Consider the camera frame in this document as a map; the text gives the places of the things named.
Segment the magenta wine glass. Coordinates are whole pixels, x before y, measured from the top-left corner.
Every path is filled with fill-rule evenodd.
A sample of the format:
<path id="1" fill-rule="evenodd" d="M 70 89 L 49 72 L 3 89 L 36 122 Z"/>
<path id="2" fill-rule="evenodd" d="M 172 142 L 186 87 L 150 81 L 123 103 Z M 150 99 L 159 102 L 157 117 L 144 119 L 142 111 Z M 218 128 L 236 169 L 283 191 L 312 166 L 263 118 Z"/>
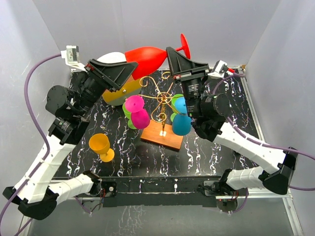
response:
<path id="1" fill-rule="evenodd" d="M 144 100 L 139 95 L 129 97 L 125 102 L 125 108 L 130 112 L 130 119 L 137 129 L 145 129 L 150 124 L 148 112 L 144 109 Z"/>

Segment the blue wine glass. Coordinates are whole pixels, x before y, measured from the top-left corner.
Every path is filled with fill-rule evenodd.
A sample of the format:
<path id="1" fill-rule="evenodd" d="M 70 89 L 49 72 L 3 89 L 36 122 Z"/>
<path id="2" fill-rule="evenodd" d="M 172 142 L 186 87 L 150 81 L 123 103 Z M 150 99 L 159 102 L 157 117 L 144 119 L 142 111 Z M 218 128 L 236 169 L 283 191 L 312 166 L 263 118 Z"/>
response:
<path id="1" fill-rule="evenodd" d="M 177 114 L 172 121 L 173 133 L 179 136 L 187 135 L 191 130 L 191 118 L 188 116 L 185 98 L 179 97 L 174 103 Z"/>

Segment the red wine glass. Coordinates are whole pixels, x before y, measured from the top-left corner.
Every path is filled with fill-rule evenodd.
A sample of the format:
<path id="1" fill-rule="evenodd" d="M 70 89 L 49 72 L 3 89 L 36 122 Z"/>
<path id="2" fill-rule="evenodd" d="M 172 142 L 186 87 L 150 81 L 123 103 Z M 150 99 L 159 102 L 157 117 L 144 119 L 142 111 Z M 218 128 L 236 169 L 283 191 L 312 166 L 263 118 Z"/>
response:
<path id="1" fill-rule="evenodd" d="M 140 47 L 125 52 L 127 62 L 137 62 L 138 66 L 132 73 L 134 80 L 152 74 L 158 70 L 167 58 L 166 50 L 157 47 Z"/>

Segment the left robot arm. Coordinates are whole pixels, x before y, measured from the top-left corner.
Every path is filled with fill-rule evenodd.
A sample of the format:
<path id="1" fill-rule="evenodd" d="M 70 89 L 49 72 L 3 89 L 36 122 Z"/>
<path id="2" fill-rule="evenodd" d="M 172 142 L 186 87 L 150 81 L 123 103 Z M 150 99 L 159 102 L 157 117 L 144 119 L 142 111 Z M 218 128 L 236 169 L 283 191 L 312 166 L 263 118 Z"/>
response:
<path id="1" fill-rule="evenodd" d="M 3 191 L 24 216 L 43 220 L 69 198 L 80 194 L 97 196 L 101 192 L 101 179 L 91 171 L 57 184 L 50 181 L 84 136 L 90 123 L 84 118 L 86 113 L 106 90 L 120 90 L 137 66 L 135 61 L 102 63 L 91 59 L 78 73 L 73 88 L 50 88 L 45 109 L 55 120 L 43 137 L 45 145 L 22 179 Z"/>

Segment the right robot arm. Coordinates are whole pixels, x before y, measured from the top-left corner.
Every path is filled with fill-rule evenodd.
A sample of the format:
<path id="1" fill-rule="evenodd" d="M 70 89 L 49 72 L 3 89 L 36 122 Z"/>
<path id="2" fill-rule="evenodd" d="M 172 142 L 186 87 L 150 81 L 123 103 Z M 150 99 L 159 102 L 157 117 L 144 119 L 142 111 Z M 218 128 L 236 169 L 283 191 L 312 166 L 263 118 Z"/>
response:
<path id="1" fill-rule="evenodd" d="M 275 194 L 287 194 L 296 167 L 297 151 L 292 147 L 273 147 L 242 132 L 230 118 L 228 97 L 224 93 L 207 94 L 204 91 L 209 79 L 222 82 L 237 73 L 222 60 L 210 69 L 208 64 L 192 61 L 172 47 L 167 47 L 166 53 L 170 73 L 174 81 L 182 85 L 185 99 L 182 114 L 193 119 L 191 124 L 196 134 L 228 147 L 258 165 L 243 170 L 227 169 L 208 190 L 231 195 L 242 188 L 266 188 Z"/>

